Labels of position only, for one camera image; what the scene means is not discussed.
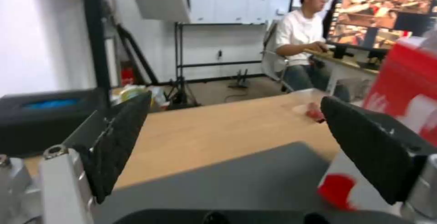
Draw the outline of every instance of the computer monitor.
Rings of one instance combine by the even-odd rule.
[[[386,52],[401,37],[422,36],[437,22],[437,0],[338,0],[327,40]]]

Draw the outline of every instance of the desk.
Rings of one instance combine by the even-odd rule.
[[[224,162],[294,141],[332,160],[339,151],[326,123],[303,115],[323,93],[287,95],[150,114],[116,188]],[[38,157],[26,159],[32,175]]]
[[[332,52],[319,53],[308,49],[305,49],[305,52],[314,55],[317,59],[332,67],[331,77],[326,88],[326,93],[329,95],[334,95],[335,87],[340,79],[361,78],[374,80],[379,74],[378,70],[361,68],[353,57],[344,56],[343,59],[336,59],[333,57],[334,53]]]

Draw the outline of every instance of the screw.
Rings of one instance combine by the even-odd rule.
[[[0,154],[0,168],[9,168],[11,167],[11,159],[4,154]]]
[[[68,149],[64,145],[59,144],[46,149],[43,156],[45,160],[49,160],[64,154],[68,154]]]

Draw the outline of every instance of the jeans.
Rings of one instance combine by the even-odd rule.
[[[313,65],[292,65],[285,70],[284,81],[294,90],[317,88],[325,91],[329,82],[329,73],[325,68]],[[334,96],[350,102],[351,96],[348,89],[343,85],[337,85]]]

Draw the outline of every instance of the black foam pad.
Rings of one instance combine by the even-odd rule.
[[[132,98],[111,110],[108,127],[92,150],[83,144],[72,147],[81,155],[83,167],[97,203],[111,194],[135,146],[150,108],[151,93]]]
[[[405,201],[436,148],[389,115],[333,97],[324,97],[321,109],[341,149],[385,201]]]

